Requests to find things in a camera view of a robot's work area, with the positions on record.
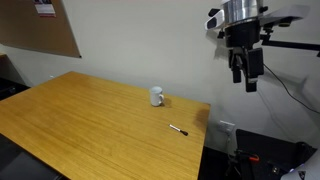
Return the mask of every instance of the pen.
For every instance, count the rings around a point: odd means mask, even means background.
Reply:
[[[183,135],[188,136],[188,132],[186,132],[186,131],[182,131],[181,129],[179,129],[179,128],[177,128],[177,127],[173,126],[172,124],[169,124],[169,126],[170,126],[172,129],[174,129],[174,130],[177,130],[177,131],[181,132]]]

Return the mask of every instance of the black cable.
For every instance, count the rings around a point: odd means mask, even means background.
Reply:
[[[295,98],[294,96],[292,96],[292,95],[290,94],[290,92],[288,91],[287,86],[281,81],[281,79],[280,79],[270,68],[268,68],[268,66],[266,66],[265,64],[263,64],[263,65],[264,65],[265,68],[267,68],[267,69],[271,72],[271,74],[272,74],[274,77],[276,77],[276,78],[280,81],[280,83],[283,85],[284,89],[287,91],[287,93],[289,94],[289,96],[290,96],[292,99],[296,100],[298,103],[302,104],[304,107],[306,107],[306,108],[309,109],[310,111],[312,111],[312,112],[314,112],[314,113],[317,113],[317,114],[320,114],[319,111],[316,111],[316,110],[314,110],[314,109],[311,109],[310,107],[308,107],[307,105],[305,105],[303,102],[301,102],[300,100],[298,100],[297,98]]]

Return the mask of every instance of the white mug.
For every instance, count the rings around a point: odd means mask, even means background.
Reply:
[[[164,96],[162,95],[162,88],[159,86],[154,86],[150,90],[150,102],[152,106],[160,106],[164,101]]]

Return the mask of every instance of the wall outlet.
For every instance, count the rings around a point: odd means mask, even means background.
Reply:
[[[224,132],[229,136],[232,134],[234,127],[235,127],[235,124],[233,124],[233,123],[229,123],[229,122],[225,122],[225,121],[220,121],[218,123],[218,129],[221,132]]]

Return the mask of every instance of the white wall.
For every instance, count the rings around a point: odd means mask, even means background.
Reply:
[[[318,0],[269,0],[270,11],[307,4],[310,16],[291,28],[277,29],[273,39],[320,43]],[[16,73],[3,77],[35,86],[68,71],[149,88],[212,105],[206,146],[225,151],[226,137],[216,122],[288,140],[320,145],[320,116],[293,101],[266,72],[257,93],[233,84],[226,49],[204,22],[218,0],[64,0],[82,59],[0,47]],[[265,63],[308,105],[320,110],[320,59],[315,52],[264,48]],[[235,148],[234,137],[232,148]]]

